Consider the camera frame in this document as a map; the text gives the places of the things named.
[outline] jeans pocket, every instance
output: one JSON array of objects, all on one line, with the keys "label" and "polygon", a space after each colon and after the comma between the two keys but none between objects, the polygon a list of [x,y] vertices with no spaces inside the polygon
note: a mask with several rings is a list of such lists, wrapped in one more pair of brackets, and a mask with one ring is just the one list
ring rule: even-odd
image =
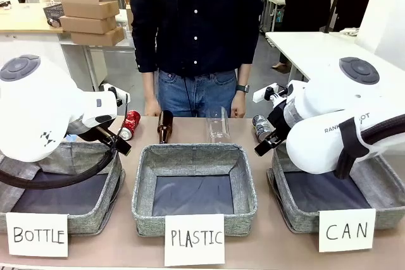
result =
[{"label": "jeans pocket", "polygon": [[235,71],[214,73],[214,82],[217,85],[227,85],[236,79]]},{"label": "jeans pocket", "polygon": [[166,73],[164,71],[159,71],[159,79],[166,83],[173,83],[176,81],[176,74]]}]

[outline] wristwatch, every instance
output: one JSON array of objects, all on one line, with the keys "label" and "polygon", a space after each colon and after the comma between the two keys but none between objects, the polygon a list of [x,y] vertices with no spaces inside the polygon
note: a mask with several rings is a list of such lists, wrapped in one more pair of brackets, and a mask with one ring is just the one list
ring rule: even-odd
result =
[{"label": "wristwatch", "polygon": [[242,91],[245,93],[249,92],[249,86],[248,85],[237,85],[236,86],[236,91]]}]

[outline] white paper label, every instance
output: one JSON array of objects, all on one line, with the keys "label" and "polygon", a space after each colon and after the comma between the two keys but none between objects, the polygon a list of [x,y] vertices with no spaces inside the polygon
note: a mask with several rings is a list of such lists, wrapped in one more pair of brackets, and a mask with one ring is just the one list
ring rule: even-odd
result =
[{"label": "white paper label", "polygon": [[319,252],[371,249],[375,209],[319,212]]},{"label": "white paper label", "polygon": [[66,214],[7,213],[11,255],[68,257]]},{"label": "white paper label", "polygon": [[165,266],[225,263],[223,214],[166,216]]}]

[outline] gray fabric bin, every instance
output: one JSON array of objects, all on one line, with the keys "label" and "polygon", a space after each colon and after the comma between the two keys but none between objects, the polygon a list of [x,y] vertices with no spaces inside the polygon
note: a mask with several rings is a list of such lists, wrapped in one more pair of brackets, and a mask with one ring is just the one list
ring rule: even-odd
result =
[{"label": "gray fabric bin", "polygon": [[331,184],[324,187],[325,185],[320,183],[311,185],[309,182],[310,193],[304,193],[303,190],[300,197],[297,194],[293,195],[297,191],[290,187],[295,186],[289,178],[289,174],[298,172],[302,171],[289,159],[285,144],[278,146],[274,151],[273,168],[268,170],[268,181],[276,195],[282,216],[294,233],[318,232],[319,212],[302,210],[314,208],[316,204],[321,206],[319,211],[375,208],[376,230],[396,227],[405,215],[405,185],[381,156],[354,164],[347,180],[329,177],[329,173],[325,173],[324,176],[306,173],[310,181],[318,182],[316,180],[323,178],[323,182],[327,183],[329,178]]},{"label": "gray fabric bin", "polygon": [[[47,158],[23,163],[0,155],[0,169],[28,180],[54,180],[79,174],[107,151],[101,143],[63,142]],[[68,233],[96,235],[105,227],[125,178],[120,158],[76,185],[50,190],[25,190],[0,183],[0,232],[6,233],[7,212],[68,214]]]},{"label": "gray fabric bin", "polygon": [[[170,195],[164,195],[167,187]],[[165,215],[210,213],[224,213],[225,235],[246,236],[257,208],[247,155],[238,145],[150,145],[140,155],[132,197],[132,214],[140,236],[164,236]]]}]

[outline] red can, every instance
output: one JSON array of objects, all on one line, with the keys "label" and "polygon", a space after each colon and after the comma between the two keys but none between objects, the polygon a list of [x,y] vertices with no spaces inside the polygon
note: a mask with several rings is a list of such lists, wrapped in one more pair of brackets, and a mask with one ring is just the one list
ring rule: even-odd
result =
[{"label": "red can", "polygon": [[131,110],[128,112],[127,117],[125,118],[124,127],[122,128],[120,135],[122,139],[130,140],[133,137],[139,121],[140,114],[137,111]]}]

